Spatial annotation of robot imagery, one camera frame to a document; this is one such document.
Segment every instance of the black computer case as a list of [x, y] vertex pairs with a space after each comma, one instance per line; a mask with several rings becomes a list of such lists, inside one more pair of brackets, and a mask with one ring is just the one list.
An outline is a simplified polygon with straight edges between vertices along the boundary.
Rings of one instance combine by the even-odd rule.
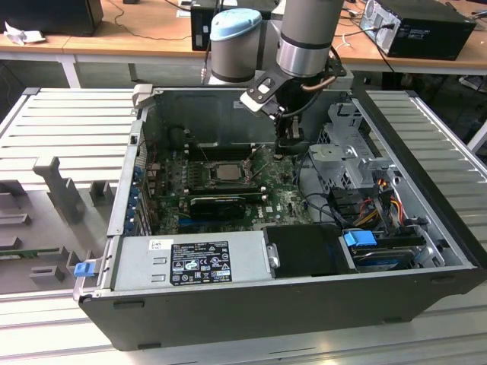
[[100, 0], [0, 1], [0, 30], [8, 22], [21, 30], [89, 37], [102, 18]]

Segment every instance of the blue latch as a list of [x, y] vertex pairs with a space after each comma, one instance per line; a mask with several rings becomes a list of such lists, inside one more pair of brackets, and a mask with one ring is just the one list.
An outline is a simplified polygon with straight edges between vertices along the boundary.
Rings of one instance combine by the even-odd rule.
[[376, 246], [374, 234], [371, 230], [350, 230], [343, 236], [348, 247]]
[[94, 262], [80, 262], [76, 264], [74, 274], [76, 278], [93, 277], [95, 275]]

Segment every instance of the white paper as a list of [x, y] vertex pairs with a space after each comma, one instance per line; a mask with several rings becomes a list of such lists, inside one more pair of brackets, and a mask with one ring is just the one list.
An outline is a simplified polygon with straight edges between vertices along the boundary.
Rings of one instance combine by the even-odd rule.
[[21, 46], [23, 46], [25, 43], [36, 43], [46, 40], [42, 33], [37, 30], [29, 30], [25, 32], [23, 30], [11, 27], [7, 22], [5, 22], [5, 29], [6, 31], [3, 32], [3, 35], [9, 38], [11, 42], [20, 44]]

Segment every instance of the power supply label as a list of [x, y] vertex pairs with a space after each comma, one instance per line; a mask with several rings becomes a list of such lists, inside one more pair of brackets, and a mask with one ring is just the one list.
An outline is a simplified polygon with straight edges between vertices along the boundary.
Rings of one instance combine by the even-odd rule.
[[194, 285], [231, 281], [228, 241], [178, 243], [170, 251], [170, 283]]

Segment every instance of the white label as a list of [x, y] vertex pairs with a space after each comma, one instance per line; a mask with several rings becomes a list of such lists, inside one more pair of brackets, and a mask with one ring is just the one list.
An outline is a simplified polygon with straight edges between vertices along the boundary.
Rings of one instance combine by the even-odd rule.
[[174, 240], [149, 240], [149, 249], [170, 249]]
[[19, 255], [3, 255], [0, 256], [0, 261], [1, 260], [20, 260], [21, 257]]
[[234, 109], [244, 109], [244, 108], [245, 108], [244, 103], [242, 103], [239, 100], [234, 101]]
[[216, 276], [228, 276], [230, 275], [230, 270], [221, 270], [215, 272]]

